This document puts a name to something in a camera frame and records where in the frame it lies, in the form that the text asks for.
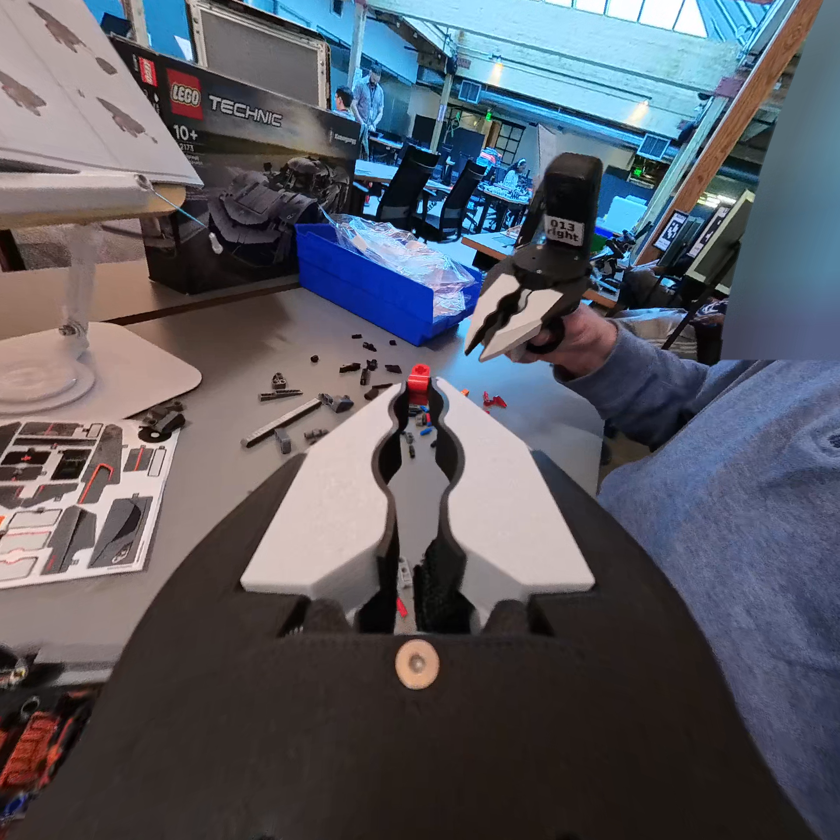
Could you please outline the person's right hand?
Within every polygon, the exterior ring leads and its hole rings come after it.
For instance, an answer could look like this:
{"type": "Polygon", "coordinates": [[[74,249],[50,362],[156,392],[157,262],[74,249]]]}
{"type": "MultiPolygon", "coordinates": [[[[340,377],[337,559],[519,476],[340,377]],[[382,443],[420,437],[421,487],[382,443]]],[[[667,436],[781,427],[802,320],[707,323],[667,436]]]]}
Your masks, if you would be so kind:
{"type": "Polygon", "coordinates": [[[546,363],[554,378],[572,382],[598,371],[612,353],[618,340],[619,327],[591,308],[582,306],[563,317],[563,337],[549,353],[534,353],[523,344],[506,353],[514,363],[546,363]]]}

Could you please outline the sticker sheet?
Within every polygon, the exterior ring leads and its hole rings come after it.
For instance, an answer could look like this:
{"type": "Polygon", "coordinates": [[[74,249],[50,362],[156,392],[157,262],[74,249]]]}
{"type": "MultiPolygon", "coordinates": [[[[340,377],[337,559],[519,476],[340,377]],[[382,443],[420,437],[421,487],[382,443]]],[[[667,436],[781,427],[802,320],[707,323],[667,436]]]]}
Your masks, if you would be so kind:
{"type": "Polygon", "coordinates": [[[2,421],[2,590],[144,569],[181,430],[140,425],[2,421]]]}

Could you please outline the person's right forearm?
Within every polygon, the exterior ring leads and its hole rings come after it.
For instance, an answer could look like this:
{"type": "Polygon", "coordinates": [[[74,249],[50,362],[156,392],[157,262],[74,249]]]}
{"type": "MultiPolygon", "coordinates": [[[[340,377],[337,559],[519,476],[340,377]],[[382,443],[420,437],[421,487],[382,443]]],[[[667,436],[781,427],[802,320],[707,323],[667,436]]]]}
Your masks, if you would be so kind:
{"type": "Polygon", "coordinates": [[[564,384],[626,437],[651,449],[675,436],[753,364],[685,360],[615,322],[618,340],[603,367],[564,384]]]}

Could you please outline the lego car chassis model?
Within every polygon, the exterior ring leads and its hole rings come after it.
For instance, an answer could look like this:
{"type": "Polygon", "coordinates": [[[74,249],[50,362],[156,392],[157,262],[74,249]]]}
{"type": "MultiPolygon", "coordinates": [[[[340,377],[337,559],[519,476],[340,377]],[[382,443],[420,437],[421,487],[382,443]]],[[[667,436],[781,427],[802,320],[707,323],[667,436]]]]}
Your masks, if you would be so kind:
{"type": "Polygon", "coordinates": [[[1,646],[1,838],[53,780],[102,693],[60,683],[64,667],[1,646]]]}

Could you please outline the pile of loose lego pieces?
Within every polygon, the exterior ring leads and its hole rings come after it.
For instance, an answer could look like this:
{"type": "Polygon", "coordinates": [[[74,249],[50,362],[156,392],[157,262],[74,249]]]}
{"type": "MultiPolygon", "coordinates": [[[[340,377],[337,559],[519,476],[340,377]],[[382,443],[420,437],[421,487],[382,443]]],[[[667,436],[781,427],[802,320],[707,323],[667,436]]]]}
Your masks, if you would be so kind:
{"type": "Polygon", "coordinates": [[[320,406],[299,421],[292,435],[297,449],[307,454],[326,443],[356,414],[397,391],[416,364],[425,364],[432,375],[448,378],[458,389],[469,388],[468,376],[459,371],[463,363],[471,363],[463,345],[463,331],[449,330],[422,347],[399,339],[391,343],[366,332],[363,339],[342,339],[323,350],[310,350],[301,358],[294,380],[304,400],[325,394],[334,399],[348,396],[352,404],[339,412],[320,406]]]}

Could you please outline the instruction booklet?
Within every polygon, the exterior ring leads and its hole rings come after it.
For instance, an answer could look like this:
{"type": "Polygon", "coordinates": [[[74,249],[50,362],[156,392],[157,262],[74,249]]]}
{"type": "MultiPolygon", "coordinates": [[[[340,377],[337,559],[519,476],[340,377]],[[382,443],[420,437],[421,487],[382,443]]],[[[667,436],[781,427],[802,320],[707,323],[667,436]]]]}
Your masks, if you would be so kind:
{"type": "Polygon", "coordinates": [[[1,157],[202,183],[84,2],[1,2],[1,157]]]}

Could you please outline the wooden roof beam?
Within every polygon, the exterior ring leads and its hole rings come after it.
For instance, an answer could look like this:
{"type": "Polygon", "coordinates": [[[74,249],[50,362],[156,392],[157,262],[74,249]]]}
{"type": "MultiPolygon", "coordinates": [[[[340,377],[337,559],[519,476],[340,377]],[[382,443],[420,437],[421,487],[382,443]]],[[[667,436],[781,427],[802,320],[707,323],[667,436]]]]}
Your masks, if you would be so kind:
{"type": "Polygon", "coordinates": [[[802,47],[822,4],[782,2],[781,17],[774,16],[770,35],[759,37],[760,49],[734,97],[713,97],[698,129],[678,152],[648,206],[641,225],[648,221],[654,225],[635,247],[635,264],[659,256],[655,242],[674,212],[689,214],[697,205],[802,47]]]}

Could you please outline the clear plastic bag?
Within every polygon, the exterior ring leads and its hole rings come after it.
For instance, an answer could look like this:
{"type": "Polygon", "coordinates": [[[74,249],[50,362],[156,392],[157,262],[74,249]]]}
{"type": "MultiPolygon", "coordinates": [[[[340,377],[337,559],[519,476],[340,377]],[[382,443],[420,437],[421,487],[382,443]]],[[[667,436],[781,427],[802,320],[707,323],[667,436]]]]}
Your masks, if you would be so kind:
{"type": "Polygon", "coordinates": [[[469,308],[468,295],[480,288],[467,268],[414,234],[389,223],[348,214],[327,216],[339,245],[429,289],[433,295],[432,320],[461,316],[469,308]]]}

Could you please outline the black lego set box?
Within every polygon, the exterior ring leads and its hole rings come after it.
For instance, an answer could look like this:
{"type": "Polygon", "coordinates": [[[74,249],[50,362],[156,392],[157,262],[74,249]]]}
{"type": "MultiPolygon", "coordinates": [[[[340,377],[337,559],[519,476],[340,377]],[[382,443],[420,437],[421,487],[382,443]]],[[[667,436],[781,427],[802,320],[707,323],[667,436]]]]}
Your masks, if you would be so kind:
{"type": "Polygon", "coordinates": [[[141,223],[150,280],[183,295],[298,272],[297,226],[347,207],[359,131],[337,113],[141,47],[112,46],[202,184],[141,223]]]}

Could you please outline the dark grey lego connector assembly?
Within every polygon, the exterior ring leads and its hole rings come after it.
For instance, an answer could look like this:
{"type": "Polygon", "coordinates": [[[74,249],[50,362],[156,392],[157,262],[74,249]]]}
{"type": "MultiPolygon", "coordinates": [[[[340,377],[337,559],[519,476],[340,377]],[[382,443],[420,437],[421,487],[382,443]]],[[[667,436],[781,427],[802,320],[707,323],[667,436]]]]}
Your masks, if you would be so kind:
{"type": "Polygon", "coordinates": [[[180,399],[152,407],[138,430],[140,441],[150,445],[162,444],[186,425],[184,403],[180,399]]]}

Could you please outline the blue plastic bin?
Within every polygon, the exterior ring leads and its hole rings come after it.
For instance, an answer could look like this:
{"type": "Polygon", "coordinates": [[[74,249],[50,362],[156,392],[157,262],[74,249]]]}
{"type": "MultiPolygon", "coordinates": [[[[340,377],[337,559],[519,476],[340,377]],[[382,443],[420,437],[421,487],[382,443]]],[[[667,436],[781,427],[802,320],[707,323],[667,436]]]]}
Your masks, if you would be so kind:
{"type": "Polygon", "coordinates": [[[465,268],[472,278],[465,309],[437,318],[429,288],[342,247],[330,225],[298,224],[296,240],[302,288],[412,345],[457,327],[475,310],[483,281],[476,268],[465,268]]]}

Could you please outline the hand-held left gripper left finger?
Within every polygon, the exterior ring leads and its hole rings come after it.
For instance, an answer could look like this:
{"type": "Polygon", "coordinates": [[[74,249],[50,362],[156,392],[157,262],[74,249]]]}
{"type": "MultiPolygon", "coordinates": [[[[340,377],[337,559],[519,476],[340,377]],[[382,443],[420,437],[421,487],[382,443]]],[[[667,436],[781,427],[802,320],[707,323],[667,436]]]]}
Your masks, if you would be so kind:
{"type": "Polygon", "coordinates": [[[392,384],[304,456],[240,578],[250,593],[333,601],[393,632],[400,544],[390,483],[403,464],[406,385],[392,384]]]}

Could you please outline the black office chair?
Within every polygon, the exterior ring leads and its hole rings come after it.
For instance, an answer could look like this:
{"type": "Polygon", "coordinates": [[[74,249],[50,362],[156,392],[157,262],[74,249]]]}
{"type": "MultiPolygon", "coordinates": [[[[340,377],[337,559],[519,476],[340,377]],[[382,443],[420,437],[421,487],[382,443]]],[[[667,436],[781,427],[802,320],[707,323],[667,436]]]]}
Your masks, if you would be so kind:
{"type": "Polygon", "coordinates": [[[417,205],[438,161],[439,154],[409,145],[381,196],[374,220],[411,233],[417,205]]]}
{"type": "Polygon", "coordinates": [[[487,168],[475,161],[467,161],[456,184],[446,195],[438,215],[429,215],[432,193],[423,190],[421,212],[414,217],[413,232],[424,242],[446,243],[463,234],[467,207],[478,184],[484,179],[487,168]]]}

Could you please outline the long dark grey lego beam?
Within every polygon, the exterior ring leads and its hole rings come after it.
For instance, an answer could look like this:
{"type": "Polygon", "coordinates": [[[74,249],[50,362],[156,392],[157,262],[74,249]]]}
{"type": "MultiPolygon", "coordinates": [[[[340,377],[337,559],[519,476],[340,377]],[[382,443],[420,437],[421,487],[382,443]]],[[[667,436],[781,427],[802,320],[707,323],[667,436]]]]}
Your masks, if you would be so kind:
{"type": "Polygon", "coordinates": [[[321,406],[322,402],[319,397],[312,398],[289,412],[284,413],[279,418],[247,434],[241,439],[240,444],[243,448],[252,448],[273,435],[275,431],[286,428],[313,412],[318,411],[321,406]]]}

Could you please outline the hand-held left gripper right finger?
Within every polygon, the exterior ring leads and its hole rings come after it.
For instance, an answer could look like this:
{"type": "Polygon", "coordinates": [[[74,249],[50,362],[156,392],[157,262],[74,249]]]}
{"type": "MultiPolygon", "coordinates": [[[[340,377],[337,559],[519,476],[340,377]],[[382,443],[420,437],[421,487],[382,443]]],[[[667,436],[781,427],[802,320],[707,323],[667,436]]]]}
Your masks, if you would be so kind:
{"type": "Polygon", "coordinates": [[[439,505],[434,582],[487,624],[502,602],[587,593],[595,577],[530,447],[446,379],[433,378],[439,505]]]}

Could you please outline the white book stand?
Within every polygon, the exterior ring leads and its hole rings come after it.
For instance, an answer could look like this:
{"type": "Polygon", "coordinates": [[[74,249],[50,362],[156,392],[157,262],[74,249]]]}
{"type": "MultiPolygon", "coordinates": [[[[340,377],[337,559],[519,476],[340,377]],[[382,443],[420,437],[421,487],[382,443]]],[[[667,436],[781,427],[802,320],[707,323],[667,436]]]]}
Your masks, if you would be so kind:
{"type": "Polygon", "coordinates": [[[1,344],[6,417],[116,420],[196,388],[200,372],[118,324],[91,320],[102,223],[180,209],[184,188],[141,174],[2,174],[2,225],[69,224],[59,327],[1,344]]]}

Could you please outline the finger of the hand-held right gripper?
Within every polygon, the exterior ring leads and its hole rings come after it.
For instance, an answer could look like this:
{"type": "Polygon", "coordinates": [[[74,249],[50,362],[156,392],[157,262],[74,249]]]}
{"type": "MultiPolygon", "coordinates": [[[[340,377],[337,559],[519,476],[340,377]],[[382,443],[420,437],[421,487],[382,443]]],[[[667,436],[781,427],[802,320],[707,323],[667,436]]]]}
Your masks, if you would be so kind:
{"type": "Polygon", "coordinates": [[[487,275],[465,338],[465,355],[478,347],[488,350],[495,335],[527,303],[529,289],[522,286],[511,272],[487,275]]]}
{"type": "Polygon", "coordinates": [[[515,312],[501,317],[499,325],[491,327],[481,340],[480,362],[523,350],[543,330],[543,324],[554,315],[558,306],[566,303],[566,294],[556,289],[531,290],[523,300],[524,303],[517,304],[515,312]]]}

